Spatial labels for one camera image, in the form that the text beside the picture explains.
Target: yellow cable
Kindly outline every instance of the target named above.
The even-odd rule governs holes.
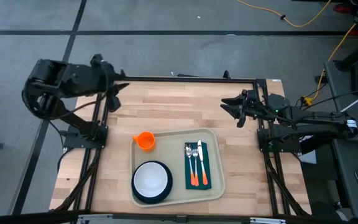
[[[346,37],[349,35],[349,33],[352,31],[352,29],[356,26],[356,24],[353,24],[351,26],[351,28],[346,32],[345,36],[342,38],[342,40],[340,41],[340,43],[336,46],[336,48],[334,49],[334,51],[331,53],[331,55],[329,56],[328,58],[328,61],[330,61],[334,54],[336,53],[336,51],[338,50],[338,48],[343,44],[343,42],[345,41]],[[311,103],[314,99],[317,98],[318,96],[318,89],[320,88],[320,85],[321,85],[321,80],[323,79],[323,75],[325,74],[325,69],[323,69],[323,72],[321,72],[321,75],[320,75],[320,79],[319,79],[319,82],[318,82],[318,85],[317,85],[317,91],[316,91],[316,94],[314,95],[314,97],[312,98],[307,98],[305,97],[305,100],[308,101],[309,103]]]
[[[245,4],[246,6],[253,7],[254,9],[260,9],[260,10],[265,10],[265,11],[268,11],[268,12],[272,12],[272,13],[274,13],[274,14],[280,16],[280,17],[283,16],[283,15],[281,15],[280,13],[274,11],[273,9],[266,9],[266,8],[264,8],[264,7],[253,6],[253,5],[251,5],[251,4],[248,4],[248,3],[243,2],[243,1],[240,1],[240,0],[236,0],[236,1],[239,2],[239,3],[243,3],[243,4]],[[298,28],[300,28],[300,27],[305,27],[305,26],[309,25],[310,23],[312,23],[315,19],[317,19],[317,17],[320,16],[320,14],[327,8],[328,4],[329,4],[331,1],[332,1],[332,0],[329,0],[329,1],[327,2],[327,4],[317,13],[317,15],[315,15],[314,18],[312,18],[312,20],[310,20],[309,22],[307,22],[307,23],[305,23],[305,24],[295,25],[295,24],[293,24],[292,22],[290,22],[290,21],[289,21],[287,18],[285,18],[285,17],[284,17],[284,21],[287,22],[288,24],[290,24],[290,25],[293,26],[293,27],[298,27]]]

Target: plastic tray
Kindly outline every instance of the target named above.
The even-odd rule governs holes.
[[[146,204],[139,201],[132,194],[132,201],[139,207],[155,207],[173,205],[176,203],[199,202],[217,199],[224,193],[225,182],[221,158],[219,155],[218,140],[212,130],[208,128],[188,129],[182,131],[168,131],[154,133],[155,149],[144,152],[132,140],[130,149],[130,172],[133,175],[136,168],[147,161],[160,161],[172,173],[173,186],[168,197],[157,204]],[[212,188],[208,190],[187,190],[185,185],[185,142],[198,140],[208,145],[209,166],[211,169]]]

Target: orange cup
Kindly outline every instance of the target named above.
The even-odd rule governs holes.
[[[145,152],[153,151],[155,148],[155,137],[153,133],[148,131],[142,132],[138,136],[133,136],[132,139]]]

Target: fork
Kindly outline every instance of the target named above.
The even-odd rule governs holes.
[[[185,147],[186,155],[189,157],[189,164],[190,164],[190,183],[192,185],[195,185],[194,175],[193,175],[193,168],[191,167],[191,155],[193,154],[193,151],[191,150],[190,145],[186,144]]]
[[[194,160],[195,160],[195,186],[198,186],[198,174],[197,174],[197,157],[198,157],[198,149],[193,149],[193,156],[194,156]]]

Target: wooden tabletop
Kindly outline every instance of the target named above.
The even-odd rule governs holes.
[[[280,80],[267,80],[268,92],[284,95]],[[188,215],[271,216],[269,188],[263,155],[257,144],[257,121],[247,119],[243,128],[220,108],[221,98],[235,97],[251,84],[131,82],[120,91],[121,108],[108,116],[109,135],[102,151],[92,201],[93,212],[174,213]],[[81,97],[77,106],[95,97]],[[77,112],[91,120],[93,107]],[[129,145],[132,135],[142,131],[210,128],[218,137],[226,181],[224,195],[212,201],[140,208],[131,201]],[[62,160],[50,208],[56,208],[78,182],[84,149],[75,149]],[[285,183],[296,201],[310,213],[308,195],[298,160],[280,153]],[[279,212],[283,213],[280,191],[276,188]],[[85,206],[84,188],[81,208]]]

